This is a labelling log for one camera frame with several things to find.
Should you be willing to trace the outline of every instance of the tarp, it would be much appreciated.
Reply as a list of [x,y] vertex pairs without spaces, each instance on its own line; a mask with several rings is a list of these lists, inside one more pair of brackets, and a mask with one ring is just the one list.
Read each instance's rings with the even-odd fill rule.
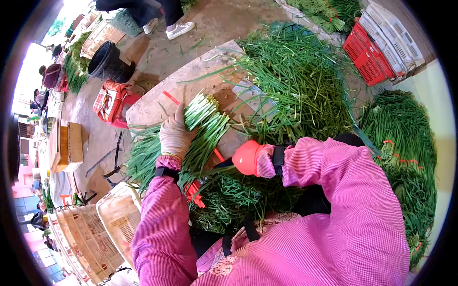
[[49,181],[49,192],[54,207],[64,206],[61,195],[73,195],[65,172],[54,173],[54,176]]

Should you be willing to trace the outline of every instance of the wrist strap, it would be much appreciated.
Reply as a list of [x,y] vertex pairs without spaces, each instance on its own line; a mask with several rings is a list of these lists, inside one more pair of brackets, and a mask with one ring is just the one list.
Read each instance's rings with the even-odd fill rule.
[[177,183],[178,182],[178,171],[177,170],[172,170],[167,167],[158,167],[156,168],[156,172],[154,173],[155,177],[162,177],[162,176],[168,176],[173,178],[173,182]]
[[282,166],[285,164],[285,149],[288,146],[296,146],[296,144],[294,142],[289,142],[273,148],[272,164],[276,176],[283,175]]

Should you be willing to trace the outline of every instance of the cardboard box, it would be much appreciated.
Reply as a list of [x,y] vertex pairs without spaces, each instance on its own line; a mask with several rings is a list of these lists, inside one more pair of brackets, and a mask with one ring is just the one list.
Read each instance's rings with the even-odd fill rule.
[[68,129],[68,166],[64,172],[70,172],[83,164],[82,125],[70,122],[66,128]]

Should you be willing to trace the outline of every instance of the tree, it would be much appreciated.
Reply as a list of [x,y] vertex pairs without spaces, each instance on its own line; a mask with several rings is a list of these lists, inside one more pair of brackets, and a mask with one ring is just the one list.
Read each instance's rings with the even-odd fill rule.
[[52,37],[55,34],[59,33],[62,30],[64,23],[65,18],[63,20],[55,19],[54,23],[51,25],[51,28],[49,28],[48,35]]

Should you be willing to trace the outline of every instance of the red stool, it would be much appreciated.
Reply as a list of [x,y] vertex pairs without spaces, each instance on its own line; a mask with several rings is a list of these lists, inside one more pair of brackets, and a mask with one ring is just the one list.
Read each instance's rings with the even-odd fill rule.
[[130,86],[112,80],[104,83],[93,105],[93,111],[100,120],[117,128],[129,129],[125,111],[140,99],[139,95],[127,89]]
[[68,92],[68,80],[67,80],[66,73],[64,73],[62,80],[60,81],[59,85],[57,86],[57,92],[60,92],[60,91]]

